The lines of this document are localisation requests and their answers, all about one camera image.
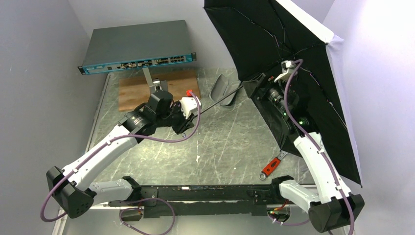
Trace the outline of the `lilac folding umbrella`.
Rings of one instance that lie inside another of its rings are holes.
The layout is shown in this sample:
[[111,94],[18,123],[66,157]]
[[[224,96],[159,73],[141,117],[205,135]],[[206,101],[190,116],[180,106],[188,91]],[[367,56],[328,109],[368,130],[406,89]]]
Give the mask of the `lilac folding umbrella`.
[[207,0],[204,10],[280,150],[299,155],[296,138],[321,137],[338,173],[360,184],[342,39],[290,0]]

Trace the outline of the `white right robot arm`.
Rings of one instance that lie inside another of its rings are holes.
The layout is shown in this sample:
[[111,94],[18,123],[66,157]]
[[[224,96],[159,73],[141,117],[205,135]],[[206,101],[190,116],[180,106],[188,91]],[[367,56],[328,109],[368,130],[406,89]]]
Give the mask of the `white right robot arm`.
[[311,191],[293,177],[281,176],[272,181],[274,195],[305,211],[320,233],[352,226],[365,202],[344,182],[361,180],[338,102],[305,72],[289,83],[259,73],[242,86],[280,149],[304,159],[316,186]]

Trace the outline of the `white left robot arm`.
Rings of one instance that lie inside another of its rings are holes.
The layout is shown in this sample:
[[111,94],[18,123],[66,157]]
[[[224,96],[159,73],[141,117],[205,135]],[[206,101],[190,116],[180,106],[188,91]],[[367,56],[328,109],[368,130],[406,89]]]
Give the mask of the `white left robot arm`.
[[127,112],[111,132],[82,157],[64,168],[52,167],[46,173],[48,198],[53,198],[64,215],[78,218],[90,207],[111,201],[137,203],[141,186],[132,177],[96,182],[96,177],[124,152],[143,140],[153,140],[158,128],[171,128],[176,134],[195,133],[202,104],[191,91],[178,101],[165,90],[149,96],[147,102]]

